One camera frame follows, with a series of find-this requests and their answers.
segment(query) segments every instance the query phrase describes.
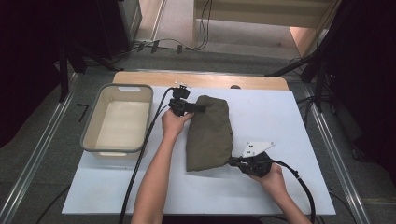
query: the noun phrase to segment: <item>person's right arm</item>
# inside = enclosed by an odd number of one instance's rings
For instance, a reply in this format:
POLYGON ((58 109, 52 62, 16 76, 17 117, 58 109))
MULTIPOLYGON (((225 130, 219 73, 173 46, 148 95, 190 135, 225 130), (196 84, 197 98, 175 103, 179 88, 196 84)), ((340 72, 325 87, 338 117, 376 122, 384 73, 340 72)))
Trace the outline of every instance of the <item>person's right arm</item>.
POLYGON ((253 175, 250 177, 259 182, 271 195, 289 223, 311 223, 286 191, 282 168, 279 165, 273 163, 271 171, 262 178, 253 175))

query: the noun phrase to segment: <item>dark green fabric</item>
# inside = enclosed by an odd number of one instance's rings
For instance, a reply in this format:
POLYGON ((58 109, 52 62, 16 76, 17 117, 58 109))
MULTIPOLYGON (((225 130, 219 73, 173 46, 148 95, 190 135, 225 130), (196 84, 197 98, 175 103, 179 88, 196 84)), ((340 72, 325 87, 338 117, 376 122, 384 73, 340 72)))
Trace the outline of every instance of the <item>dark green fabric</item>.
POLYGON ((196 104, 205 105, 206 111, 191 119, 186 145, 188 172, 223 166, 233 151, 227 101, 203 95, 196 104))

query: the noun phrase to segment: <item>white tabletop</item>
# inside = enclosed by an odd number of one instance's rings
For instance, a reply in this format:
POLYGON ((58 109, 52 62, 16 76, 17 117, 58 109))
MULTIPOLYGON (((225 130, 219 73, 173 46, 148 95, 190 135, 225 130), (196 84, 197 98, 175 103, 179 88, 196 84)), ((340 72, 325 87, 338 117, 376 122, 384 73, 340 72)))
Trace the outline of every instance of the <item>white tabletop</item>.
MULTIPOLYGON (((153 87, 152 113, 163 96, 165 87, 153 87)), ((230 107, 233 127, 233 156, 242 155, 251 142, 275 142, 268 155, 299 171, 310 189, 318 215, 334 215, 335 211, 301 115, 291 91, 254 91, 226 89, 191 89, 188 102, 209 95, 225 99, 230 107)), ((171 97, 168 93, 164 103, 171 97)), ((165 214, 268 215, 280 214, 270 196, 260 185, 242 174, 238 168, 225 165, 201 172, 186 172, 186 124, 175 145, 169 180, 165 214)), ((158 119, 137 174, 127 213, 134 210, 134 198, 162 138, 158 119)), ((134 159, 110 159, 84 151, 63 214, 118 214, 134 169, 134 159)), ((307 196, 295 177, 283 169, 290 196, 306 214, 310 213, 307 196)))

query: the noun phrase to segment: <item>hand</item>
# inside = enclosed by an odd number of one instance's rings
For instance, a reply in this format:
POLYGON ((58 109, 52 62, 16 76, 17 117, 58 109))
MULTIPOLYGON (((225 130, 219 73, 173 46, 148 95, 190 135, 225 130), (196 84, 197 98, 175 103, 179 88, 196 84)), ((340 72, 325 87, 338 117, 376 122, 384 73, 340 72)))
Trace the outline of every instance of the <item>hand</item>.
POLYGON ((271 171, 262 178, 254 175, 250 175, 249 177, 259 182, 262 188, 274 199, 288 194, 286 191, 285 179, 282 175, 282 168, 275 163, 271 165, 271 171))
POLYGON ((192 118, 193 115, 192 113, 187 113, 182 117, 178 117, 172 112, 172 109, 168 109, 162 117, 163 136, 177 137, 183 130, 184 123, 192 118))

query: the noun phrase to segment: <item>person's left hand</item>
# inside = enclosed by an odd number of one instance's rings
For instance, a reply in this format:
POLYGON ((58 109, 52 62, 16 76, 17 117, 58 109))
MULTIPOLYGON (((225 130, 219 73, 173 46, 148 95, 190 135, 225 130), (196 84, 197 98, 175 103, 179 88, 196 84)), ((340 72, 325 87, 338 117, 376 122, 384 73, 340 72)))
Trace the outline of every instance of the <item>person's left hand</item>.
POLYGON ((172 109, 168 109, 162 117, 163 120, 163 136, 177 137, 183 130, 184 123, 192 118, 193 113, 187 113, 184 116, 176 116, 172 109))

